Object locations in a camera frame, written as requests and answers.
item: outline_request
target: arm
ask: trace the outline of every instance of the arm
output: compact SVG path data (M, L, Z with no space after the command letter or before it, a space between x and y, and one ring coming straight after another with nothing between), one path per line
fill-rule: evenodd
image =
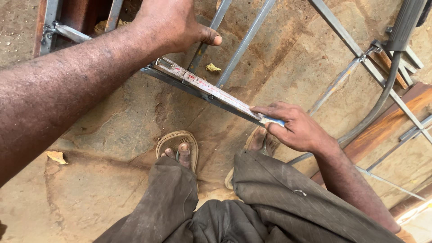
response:
M269 107L255 106L251 111L284 120L285 127L267 123L267 130L286 146L308 151L317 159L327 189L356 207L393 233L400 226L353 163L328 135L300 106L275 102Z
M221 44L193 5L144 0L127 26L0 71L0 187L140 68L198 41Z

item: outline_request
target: foot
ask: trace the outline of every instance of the foot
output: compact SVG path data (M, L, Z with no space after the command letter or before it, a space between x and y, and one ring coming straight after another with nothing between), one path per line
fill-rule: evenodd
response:
M178 161L184 167L191 169L191 151L189 150L188 143L181 143L178 146ZM165 152L161 156L168 156L175 160L177 153L175 153L171 148L165 149Z
M270 157L273 157L273 153L278 145L276 138L267 132L265 128L258 128L255 132L252 142L248 146L250 151L259 151L263 148L264 138L266 139L266 149Z

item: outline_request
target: dirt ground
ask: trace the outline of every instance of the dirt ground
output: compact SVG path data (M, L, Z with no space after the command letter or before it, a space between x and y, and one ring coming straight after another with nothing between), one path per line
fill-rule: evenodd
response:
M217 0L196 0L197 18L209 23ZM216 83L222 69L247 32L263 0L233 0L218 29L220 47L209 47L197 75ZM359 46L386 40L402 0L327 0ZM0 67L32 58L37 0L0 0ZM410 46L425 64L414 82L432 83L432 17L416 28ZM169 58L187 67L197 44ZM251 104L282 100L308 110L353 55L305 0L277 0L224 90ZM340 137L358 124L382 88L359 65L344 85L314 115L332 136ZM430 107L417 116L422 120ZM411 128L407 122L358 165L366 168L397 144ZM130 213L147 187L158 138L177 130L192 132L199 144L198 206L209 199L237 198L223 180L255 125L141 72L87 115L51 147L65 153L60 165L40 155L0 189L0 220L7 225L4 242L92 242ZM285 146L275 157L289 161L302 153ZM406 143L372 172L408 190L432 175L431 144L420 136ZM314 158L295 165L306 176L318 171ZM388 208L407 195L367 177Z

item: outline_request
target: tape measure hook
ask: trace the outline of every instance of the tape measure hook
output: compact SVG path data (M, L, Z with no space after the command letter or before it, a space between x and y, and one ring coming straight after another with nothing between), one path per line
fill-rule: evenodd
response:
M172 63L170 60L166 59L165 57L156 59L155 65L162 65L171 70L174 68L174 63Z

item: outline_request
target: trousers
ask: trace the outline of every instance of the trousers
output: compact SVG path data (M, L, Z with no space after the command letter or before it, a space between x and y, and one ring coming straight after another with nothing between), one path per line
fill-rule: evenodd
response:
M196 175L164 156L149 172L134 211L95 243L403 242L298 170L239 151L233 188L240 200L209 200L198 210Z

